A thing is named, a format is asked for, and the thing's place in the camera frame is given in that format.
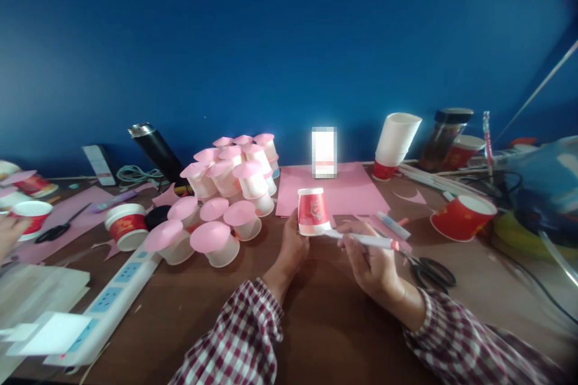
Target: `red plaid shirt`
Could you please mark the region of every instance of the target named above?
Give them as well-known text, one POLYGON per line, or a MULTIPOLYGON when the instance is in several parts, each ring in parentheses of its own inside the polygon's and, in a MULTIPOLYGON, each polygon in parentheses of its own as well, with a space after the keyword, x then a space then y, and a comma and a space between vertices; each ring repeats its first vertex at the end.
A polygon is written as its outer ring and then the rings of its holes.
MULTIPOLYGON (((568 383, 556 364, 513 334, 480 323, 447 295, 421 293, 426 320, 418 332, 406 330, 405 338, 446 384, 568 383)), ((273 343, 283 340, 282 316, 260 279, 244 282, 221 310, 215 327, 185 355, 171 385, 274 383, 273 343)))

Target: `black scissors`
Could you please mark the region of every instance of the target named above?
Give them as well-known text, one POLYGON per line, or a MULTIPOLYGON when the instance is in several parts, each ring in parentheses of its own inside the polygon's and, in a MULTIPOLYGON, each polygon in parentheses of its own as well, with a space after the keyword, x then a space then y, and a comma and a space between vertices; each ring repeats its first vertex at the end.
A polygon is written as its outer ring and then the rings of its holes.
POLYGON ((35 241, 35 244, 41 244, 43 242, 46 241, 53 241, 55 239, 58 239, 59 237, 61 237, 62 235, 64 235, 66 232, 68 232, 68 229, 70 228, 70 223, 72 222, 72 220, 74 220, 77 216, 79 216, 83 210, 85 210, 87 207, 89 207, 90 205, 92 205, 92 203, 87 204, 85 207, 83 207, 80 211, 78 211, 77 213, 75 213, 73 216, 70 217, 70 219, 65 222, 64 224, 61 224, 59 226, 53 227, 51 229, 48 229, 47 231, 45 231, 44 233, 42 233, 35 241))
POLYGON ((448 295, 447 288, 452 288, 458 285, 456 277, 444 265, 427 257, 417 258, 409 254, 405 250, 399 251, 406 256, 411 263, 411 272, 414 275, 417 283, 424 289, 431 289, 431 285, 427 285, 424 281, 433 283, 439 290, 448 295))

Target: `hand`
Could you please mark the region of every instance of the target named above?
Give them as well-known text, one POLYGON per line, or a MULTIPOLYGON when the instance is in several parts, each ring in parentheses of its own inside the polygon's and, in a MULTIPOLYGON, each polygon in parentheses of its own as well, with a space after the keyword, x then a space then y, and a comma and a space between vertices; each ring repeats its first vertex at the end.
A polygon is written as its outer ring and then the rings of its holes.
POLYGON ((366 247, 355 239, 355 233, 379 236, 373 228, 362 221, 350 221, 337 227, 340 233, 348 233, 338 245, 345 247, 353 275, 359 287, 374 300, 387 307, 401 301, 406 287, 397 275, 394 252, 377 247, 366 247))
POLYGON ((283 239, 279 256, 262 278, 279 305, 283 305, 287 289, 291 281, 293 281, 293 277, 307 259, 308 254, 309 236, 299 234, 297 209, 295 209, 283 227, 283 239))
POLYGON ((14 249, 18 238, 22 236, 30 223, 29 218, 12 218, 0 215, 0 263, 14 249))

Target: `marker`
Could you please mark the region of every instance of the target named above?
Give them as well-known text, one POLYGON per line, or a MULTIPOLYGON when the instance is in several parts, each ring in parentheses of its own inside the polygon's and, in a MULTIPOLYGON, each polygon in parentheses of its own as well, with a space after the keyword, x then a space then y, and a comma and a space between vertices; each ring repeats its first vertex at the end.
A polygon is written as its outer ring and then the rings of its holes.
MULTIPOLYGON (((345 236, 346 233, 339 233, 337 230, 325 230, 323 234, 329 236, 330 238, 341 239, 343 236, 345 236)), ((363 245, 367 245, 369 247, 379 247, 385 250, 399 251, 399 242, 394 241, 393 239, 380 238, 379 236, 360 235, 358 233, 349 234, 353 235, 353 237, 363 245)))
POLYGON ((397 224, 391 217, 385 215, 383 212, 381 211, 378 212, 378 218, 382 223, 384 223, 387 227, 389 227, 392 232, 394 232, 404 241, 411 236, 411 233, 409 233, 406 229, 397 224))

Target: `white power strip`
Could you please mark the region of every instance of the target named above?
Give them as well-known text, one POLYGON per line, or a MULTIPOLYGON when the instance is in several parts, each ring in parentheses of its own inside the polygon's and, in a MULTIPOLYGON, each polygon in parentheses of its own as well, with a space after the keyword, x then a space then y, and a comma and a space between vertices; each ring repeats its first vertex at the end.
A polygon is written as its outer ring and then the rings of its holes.
POLYGON ((161 256, 141 245, 82 314, 91 318, 74 344, 62 355, 50 355, 43 364, 80 367, 98 356, 131 304, 149 281, 161 256))

